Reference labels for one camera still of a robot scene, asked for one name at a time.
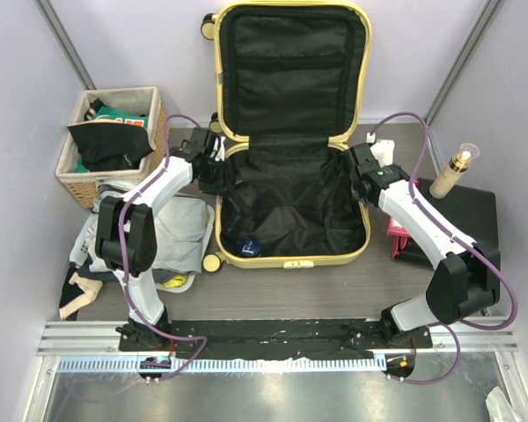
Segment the yellow-green garment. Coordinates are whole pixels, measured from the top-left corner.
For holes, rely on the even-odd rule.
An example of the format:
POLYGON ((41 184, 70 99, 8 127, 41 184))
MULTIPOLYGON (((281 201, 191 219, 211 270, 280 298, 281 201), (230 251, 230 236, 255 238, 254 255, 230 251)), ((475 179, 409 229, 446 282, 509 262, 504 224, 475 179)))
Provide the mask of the yellow-green garment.
POLYGON ((164 288, 178 288, 187 284, 188 276, 185 274, 177 274, 170 280, 164 282, 162 287, 164 288))

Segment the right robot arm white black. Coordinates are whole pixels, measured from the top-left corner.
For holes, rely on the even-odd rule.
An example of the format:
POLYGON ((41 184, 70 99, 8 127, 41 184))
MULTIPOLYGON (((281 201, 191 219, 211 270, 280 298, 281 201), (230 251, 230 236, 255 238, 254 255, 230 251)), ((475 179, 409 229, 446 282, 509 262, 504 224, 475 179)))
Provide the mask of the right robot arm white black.
POLYGON ((397 164, 382 166, 369 143, 344 153, 355 198, 394 218, 434 269, 423 294, 381 311, 385 344, 402 346, 412 331, 430 324, 454 324, 499 302, 500 252, 479 244, 451 224, 397 164))

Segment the beige cosmetic bottle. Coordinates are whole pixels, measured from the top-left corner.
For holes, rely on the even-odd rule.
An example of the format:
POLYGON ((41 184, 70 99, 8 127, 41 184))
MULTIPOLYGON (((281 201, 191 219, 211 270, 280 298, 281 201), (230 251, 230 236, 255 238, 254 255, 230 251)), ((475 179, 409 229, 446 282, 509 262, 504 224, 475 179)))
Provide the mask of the beige cosmetic bottle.
POLYGON ((436 199, 445 197, 479 155, 480 149, 477 145, 472 143, 461 144, 459 151, 452 156, 430 186, 430 195, 436 199))

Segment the pink drawer tray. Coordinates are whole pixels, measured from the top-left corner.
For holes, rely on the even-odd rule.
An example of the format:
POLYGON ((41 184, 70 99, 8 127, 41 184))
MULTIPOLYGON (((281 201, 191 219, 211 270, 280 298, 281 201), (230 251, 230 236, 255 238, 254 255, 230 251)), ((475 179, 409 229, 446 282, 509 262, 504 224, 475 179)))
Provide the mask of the pink drawer tray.
POLYGON ((389 218, 387 235, 392 239, 392 257, 403 259, 407 253, 410 235, 393 217, 389 218))

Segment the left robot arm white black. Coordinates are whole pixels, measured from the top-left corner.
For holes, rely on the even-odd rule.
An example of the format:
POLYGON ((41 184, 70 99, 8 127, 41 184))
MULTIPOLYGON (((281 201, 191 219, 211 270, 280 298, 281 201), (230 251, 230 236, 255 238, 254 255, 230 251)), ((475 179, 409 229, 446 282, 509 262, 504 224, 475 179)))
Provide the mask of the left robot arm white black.
POLYGON ((180 145, 165 147, 160 165, 138 186, 100 202, 96 256, 120 282, 128 305, 126 327, 152 351, 163 349, 168 340, 185 340, 170 333, 168 313, 153 279, 158 250, 155 218, 185 186, 196 180, 218 181, 223 154, 222 137, 196 127, 180 145))

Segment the dark blue round jar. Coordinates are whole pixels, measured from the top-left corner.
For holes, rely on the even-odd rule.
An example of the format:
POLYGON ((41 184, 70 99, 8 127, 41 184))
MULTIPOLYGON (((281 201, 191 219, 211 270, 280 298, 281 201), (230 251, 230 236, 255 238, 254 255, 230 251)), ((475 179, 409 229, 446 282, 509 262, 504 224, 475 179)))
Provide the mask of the dark blue round jar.
POLYGON ((241 258, 257 258, 262 250, 261 241, 255 237, 243 237, 238 243, 238 255, 241 258))

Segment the yellow hard-shell suitcase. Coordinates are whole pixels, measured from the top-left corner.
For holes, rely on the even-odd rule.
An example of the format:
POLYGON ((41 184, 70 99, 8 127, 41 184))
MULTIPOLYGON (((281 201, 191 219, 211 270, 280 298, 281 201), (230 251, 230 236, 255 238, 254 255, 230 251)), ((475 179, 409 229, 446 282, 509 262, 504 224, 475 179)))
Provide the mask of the yellow hard-shell suitcase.
POLYGON ((313 268, 355 260, 370 216, 351 194, 344 153, 356 131, 371 22, 350 1, 236 1, 200 25, 215 49, 210 126, 231 141, 216 196, 217 251, 203 268, 313 268), (243 237, 262 243, 241 258, 243 237))

